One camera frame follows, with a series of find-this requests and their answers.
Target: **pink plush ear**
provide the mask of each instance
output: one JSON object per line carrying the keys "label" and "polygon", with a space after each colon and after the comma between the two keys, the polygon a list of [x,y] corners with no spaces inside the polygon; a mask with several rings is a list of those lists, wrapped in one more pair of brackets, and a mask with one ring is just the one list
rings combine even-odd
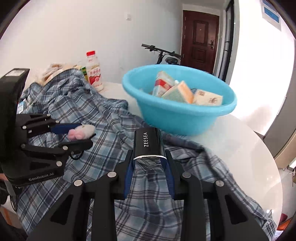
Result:
{"label": "pink plush ear", "polygon": [[68,139],[70,141],[75,141],[76,140],[75,133],[76,133],[76,131],[74,129],[69,130]]}
{"label": "pink plush ear", "polygon": [[79,129],[75,131],[75,137],[77,140],[83,140],[85,138],[85,133],[83,132],[83,130]]}

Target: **white table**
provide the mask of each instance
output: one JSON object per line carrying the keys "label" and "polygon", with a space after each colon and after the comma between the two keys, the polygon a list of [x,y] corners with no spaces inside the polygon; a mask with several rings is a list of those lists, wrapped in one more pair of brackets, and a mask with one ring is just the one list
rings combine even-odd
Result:
{"label": "white table", "polygon": [[[104,83],[104,86],[100,94],[126,99],[129,111],[142,116],[136,100],[121,84]],[[283,204],[281,178],[271,153],[254,131],[233,115],[226,115],[219,117],[205,133],[188,139],[205,145],[220,157],[241,189],[263,210],[273,210],[273,219],[279,224]]]}

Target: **plush toy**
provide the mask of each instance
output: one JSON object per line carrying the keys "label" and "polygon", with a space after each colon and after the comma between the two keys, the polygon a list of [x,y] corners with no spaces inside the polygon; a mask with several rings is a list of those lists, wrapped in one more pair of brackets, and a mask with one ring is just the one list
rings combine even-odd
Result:
{"label": "plush toy", "polygon": [[69,130],[68,139],[70,141],[88,139],[94,134],[94,131],[95,127],[93,125],[81,125]]}

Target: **plaid shirt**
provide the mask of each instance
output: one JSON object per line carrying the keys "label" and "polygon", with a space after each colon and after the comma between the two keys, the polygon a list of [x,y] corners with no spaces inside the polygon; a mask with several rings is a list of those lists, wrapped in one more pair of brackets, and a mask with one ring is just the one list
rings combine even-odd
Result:
{"label": "plaid shirt", "polygon": [[[128,112],[125,100],[106,99],[98,94],[74,69],[62,72],[44,87],[33,83],[22,95],[27,99],[23,113],[51,114],[61,123],[91,124],[96,127],[94,145],[79,160],[69,159],[62,177],[30,185],[18,202],[17,214],[27,233],[38,224],[47,210],[77,179],[97,180],[114,170],[133,148],[134,131],[146,126],[138,116]],[[55,147],[66,135],[46,133],[30,139],[30,144]],[[222,180],[254,215],[268,238],[275,233],[275,223],[258,203],[248,197],[236,184],[224,162],[197,143],[163,133],[165,148],[185,171],[200,180]],[[93,200],[89,211],[87,240],[91,236]],[[131,191],[124,201],[115,201],[118,240],[179,240],[181,235],[183,201],[173,201],[168,193],[165,174],[160,162],[141,159],[136,162]],[[210,239],[207,216],[207,239]]]}

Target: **brown wooden door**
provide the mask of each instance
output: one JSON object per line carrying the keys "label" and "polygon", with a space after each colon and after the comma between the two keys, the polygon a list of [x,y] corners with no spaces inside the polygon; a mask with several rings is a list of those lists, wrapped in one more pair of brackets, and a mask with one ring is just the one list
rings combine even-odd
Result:
{"label": "brown wooden door", "polygon": [[181,65],[213,73],[219,17],[203,12],[184,11]]}

